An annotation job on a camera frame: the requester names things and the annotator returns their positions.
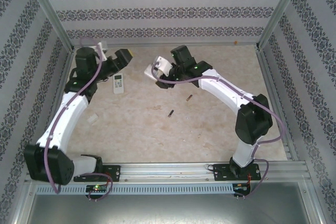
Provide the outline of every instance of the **black mounting bracket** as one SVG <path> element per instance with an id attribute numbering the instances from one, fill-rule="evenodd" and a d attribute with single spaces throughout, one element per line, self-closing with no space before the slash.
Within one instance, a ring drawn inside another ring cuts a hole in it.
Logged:
<path id="1" fill-rule="evenodd" d="M 100 173 L 109 175 L 113 182 L 119 182 L 120 165 L 103 165 Z M 77 176 L 74 177 L 74 182 L 107 182 L 107 178 L 104 176 Z"/>
<path id="2" fill-rule="evenodd" d="M 215 181 L 248 181 L 248 175 L 251 176 L 250 180 L 261 180 L 260 170 L 258 164 L 250 164 L 237 178 L 230 170 L 230 164 L 214 164 L 211 169 L 214 173 Z"/>

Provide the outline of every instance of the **striped wall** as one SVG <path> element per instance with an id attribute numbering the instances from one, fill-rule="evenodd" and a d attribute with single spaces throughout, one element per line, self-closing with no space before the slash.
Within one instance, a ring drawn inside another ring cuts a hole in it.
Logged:
<path id="1" fill-rule="evenodd" d="M 279 0 L 50 0 L 74 44 L 257 42 Z"/>
<path id="2" fill-rule="evenodd" d="M 327 223 L 336 222 L 336 4 L 291 0 L 264 53 Z"/>
<path id="3" fill-rule="evenodd" d="M 42 135 L 68 52 L 37 0 L 0 0 L 0 223 L 27 170 L 23 149 Z"/>

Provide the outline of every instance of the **purple cable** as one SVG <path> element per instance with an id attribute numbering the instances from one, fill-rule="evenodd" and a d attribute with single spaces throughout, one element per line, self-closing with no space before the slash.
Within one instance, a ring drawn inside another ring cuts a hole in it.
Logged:
<path id="1" fill-rule="evenodd" d="M 250 195 L 254 194 L 254 192 L 256 191 L 256 189 L 259 188 L 259 186 L 261 185 L 261 183 L 264 181 L 267 173 L 268 173 L 268 169 L 269 169 L 269 163 L 266 159 L 262 159 L 262 158 L 254 158 L 254 155 L 256 154 L 256 151 L 259 147 L 260 144 L 268 144 L 268 143 L 273 143 L 273 142 L 276 142 L 278 141 L 279 139 L 281 139 L 285 133 L 285 126 L 284 126 L 284 123 L 282 122 L 282 120 L 280 119 L 280 117 L 275 114 L 273 111 L 271 111 L 270 109 L 268 109 L 267 107 L 261 105 L 260 103 L 252 100 L 251 98 L 249 97 L 245 97 L 243 93 L 241 93 L 240 91 L 236 90 L 234 87 L 232 87 L 229 83 L 227 83 L 225 80 L 223 79 L 220 79 L 218 77 L 214 77 L 214 76 L 200 76 L 200 77 L 196 77 L 196 78 L 191 78 L 191 79 L 188 79 L 188 80 L 185 80 L 185 81 L 168 81 L 168 80 L 163 80 L 163 79 L 160 79 L 155 73 L 154 73 L 154 68 L 156 67 L 156 65 L 158 65 L 159 63 L 156 62 L 155 64 L 153 64 L 152 66 L 152 69 L 151 69 L 151 72 L 152 72 L 152 76 L 158 80 L 158 81 L 161 81 L 163 83 L 167 83 L 167 84 L 180 84 L 180 83 L 188 83 L 188 82 L 193 82 L 193 81 L 197 81 L 197 80 L 201 80 L 201 79 L 212 79 L 212 80 L 216 80 L 216 81 L 220 81 L 221 83 L 223 83 L 225 86 L 227 86 L 229 89 L 231 89 L 232 91 L 234 91 L 236 94 L 238 94 L 239 96 L 241 97 L 244 97 L 247 101 L 253 103 L 254 105 L 262 108 L 263 110 L 265 110 L 266 112 L 268 112 L 269 114 L 271 114 L 277 121 L 278 123 L 280 124 L 281 126 L 281 132 L 280 132 L 280 135 L 278 137 L 276 137 L 275 139 L 271 139 L 271 140 L 265 140 L 265 141 L 260 141 L 258 142 L 258 144 L 256 145 L 256 147 L 254 148 L 253 152 L 252 152 L 252 155 L 251 157 L 256 160 L 256 161 L 262 161 L 262 162 L 266 162 L 266 170 L 264 172 L 264 175 L 262 176 L 260 182 L 258 183 L 258 185 L 256 186 L 256 188 L 250 192 Z"/>
<path id="2" fill-rule="evenodd" d="M 106 177 L 108 179 L 108 181 L 111 181 L 110 189 L 103 196 L 101 196 L 100 198 L 94 200 L 95 202 L 97 202 L 97 201 L 100 201 L 100 200 L 104 199 L 112 191 L 113 180 L 112 180 L 112 178 L 109 175 L 104 174 L 104 173 L 85 173 L 85 174 L 82 174 L 82 176 L 93 176 L 93 175 L 104 176 L 104 177 Z M 94 191 L 89 191 L 89 195 L 88 195 L 89 201 L 92 200 L 92 198 L 90 197 L 90 195 L 91 195 L 92 192 L 94 192 Z"/>
<path id="3" fill-rule="evenodd" d="M 95 42 L 94 39 L 91 39 L 93 41 L 93 43 L 97 46 L 97 49 L 99 48 L 99 45 L 98 43 Z M 46 169 L 46 173 L 47 173 L 47 177 L 48 177 L 48 180 L 51 184 L 51 187 L 53 188 L 54 192 L 56 194 L 59 194 L 60 193 L 60 187 L 59 189 L 56 188 L 56 185 L 55 185 L 55 182 L 54 180 L 52 179 L 52 176 L 51 176 L 51 172 L 50 172 L 50 168 L 49 168 L 49 164 L 48 164 L 48 149 L 49 149 L 49 145 L 50 145 L 50 142 L 51 140 L 53 139 L 53 134 L 54 134 L 54 130 L 57 126 L 57 123 L 58 121 L 60 120 L 60 118 L 62 117 L 63 113 L 65 112 L 65 110 L 69 107 L 69 105 L 73 102 L 73 100 L 79 96 L 88 86 L 90 86 L 94 80 L 96 79 L 96 77 L 98 76 L 99 74 L 99 71 L 101 69 L 101 65 L 102 65 L 102 62 L 103 62 L 103 55 L 101 53 L 100 50 L 97 50 L 98 51 L 98 55 L 99 55 L 99 65 L 98 65 L 98 68 L 97 68 L 97 71 L 96 73 L 94 74 L 94 76 L 92 77 L 92 79 L 83 87 L 81 88 L 81 90 L 79 90 L 68 102 L 67 104 L 61 109 L 61 111 L 59 112 L 59 114 L 57 115 L 51 129 L 50 129 L 50 133 L 48 135 L 48 139 L 47 139 L 47 142 L 46 142 L 46 146 L 44 148 L 44 155 L 43 155 L 43 159 L 44 159 L 44 166 L 45 166 L 45 169 Z"/>

